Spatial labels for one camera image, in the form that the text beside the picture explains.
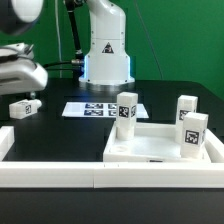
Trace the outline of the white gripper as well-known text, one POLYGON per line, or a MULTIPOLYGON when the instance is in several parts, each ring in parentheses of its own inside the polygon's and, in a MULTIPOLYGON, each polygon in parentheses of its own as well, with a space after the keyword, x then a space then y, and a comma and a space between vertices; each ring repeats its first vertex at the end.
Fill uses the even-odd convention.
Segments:
POLYGON ((0 95, 43 90, 48 81, 47 71, 34 61, 33 45, 16 43, 0 46, 0 95))

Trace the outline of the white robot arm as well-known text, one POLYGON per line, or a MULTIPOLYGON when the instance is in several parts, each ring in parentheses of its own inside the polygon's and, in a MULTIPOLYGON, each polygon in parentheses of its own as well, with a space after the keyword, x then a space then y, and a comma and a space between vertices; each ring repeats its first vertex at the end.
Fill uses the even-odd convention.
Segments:
MULTIPOLYGON (((0 32, 19 35, 38 21, 44 0, 0 0, 0 32)), ((76 48, 76 60, 83 87, 115 91, 130 85, 130 57, 125 51, 126 15, 110 0, 64 0, 70 17, 76 48), (91 23, 91 44, 88 54, 81 50, 74 11, 86 4, 91 23)), ((30 45, 24 43, 0 46, 0 95, 43 90, 47 71, 33 61, 30 45)))

